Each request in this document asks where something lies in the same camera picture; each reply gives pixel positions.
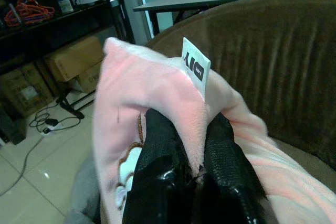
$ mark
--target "power strip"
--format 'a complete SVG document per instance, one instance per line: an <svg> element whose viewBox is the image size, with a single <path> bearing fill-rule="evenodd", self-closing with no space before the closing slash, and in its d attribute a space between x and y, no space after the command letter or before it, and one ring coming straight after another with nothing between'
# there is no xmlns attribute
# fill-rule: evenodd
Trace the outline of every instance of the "power strip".
<svg viewBox="0 0 336 224"><path fill-rule="evenodd" d="M61 129L63 127L62 123L58 123L55 126L48 125L41 131L42 136L52 136L58 132L58 129Z"/></svg>

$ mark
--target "table leg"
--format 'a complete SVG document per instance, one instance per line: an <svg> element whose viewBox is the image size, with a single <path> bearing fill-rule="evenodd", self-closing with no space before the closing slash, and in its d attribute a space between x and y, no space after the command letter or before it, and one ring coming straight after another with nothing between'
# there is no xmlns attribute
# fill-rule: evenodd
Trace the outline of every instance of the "table leg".
<svg viewBox="0 0 336 224"><path fill-rule="evenodd" d="M152 22L154 35L157 35L160 32L160 30L159 30L159 22L157 21L156 11L150 10L148 12L149 12L149 18L151 19Z"/></svg>
<svg viewBox="0 0 336 224"><path fill-rule="evenodd" d="M127 32L127 34L126 34L126 37L128 39L127 41L132 43L132 44L135 44L134 35L133 35L130 19L127 15L124 0L120 0L120 11L121 11L122 16L123 16L123 23L124 23L125 30Z"/></svg>
<svg viewBox="0 0 336 224"><path fill-rule="evenodd" d="M179 11L179 14L177 15L176 19L174 20L174 25L182 19L183 14L184 14L183 10Z"/></svg>

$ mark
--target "white tile floor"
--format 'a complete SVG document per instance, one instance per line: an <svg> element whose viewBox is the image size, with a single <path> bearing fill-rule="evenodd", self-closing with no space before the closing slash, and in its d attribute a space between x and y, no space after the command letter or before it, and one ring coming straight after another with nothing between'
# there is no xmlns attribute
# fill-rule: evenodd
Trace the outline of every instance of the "white tile floor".
<svg viewBox="0 0 336 224"><path fill-rule="evenodd" d="M72 93L69 100L83 94ZM50 118L72 116L61 107L48 110ZM93 105L82 110L85 118L71 129L45 137L31 152L24 177L0 197L0 224L60 224L69 207L73 179L91 151ZM76 121L69 120L64 126ZM18 145L6 144L0 149L0 193L10 186L21 171L24 157L40 139L33 128Z"/></svg>

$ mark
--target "pink plush fabric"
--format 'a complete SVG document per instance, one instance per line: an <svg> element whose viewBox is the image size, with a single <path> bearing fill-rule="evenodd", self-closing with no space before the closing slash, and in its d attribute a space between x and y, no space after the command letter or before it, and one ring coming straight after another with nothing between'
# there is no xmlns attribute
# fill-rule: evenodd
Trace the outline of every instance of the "pink plush fabric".
<svg viewBox="0 0 336 224"><path fill-rule="evenodd" d="M253 165L280 223L336 223L336 195L279 150L265 123L251 114L242 96L211 71L205 103L182 70L180 58L165 58L115 38L96 92L93 139L101 192L110 223L120 224L115 205L119 160L139 142L138 117L153 108L178 131L193 174L203 162L206 129L220 111L230 120L235 141Z"/></svg>

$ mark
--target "brown armchair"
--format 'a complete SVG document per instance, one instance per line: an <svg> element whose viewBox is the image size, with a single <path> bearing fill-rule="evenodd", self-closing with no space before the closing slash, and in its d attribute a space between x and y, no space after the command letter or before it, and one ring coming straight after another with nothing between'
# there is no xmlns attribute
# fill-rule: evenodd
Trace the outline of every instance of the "brown armchair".
<svg viewBox="0 0 336 224"><path fill-rule="evenodd" d="M148 47L180 57L183 37L279 147L336 192L336 0L237 1L176 24Z"/></svg>

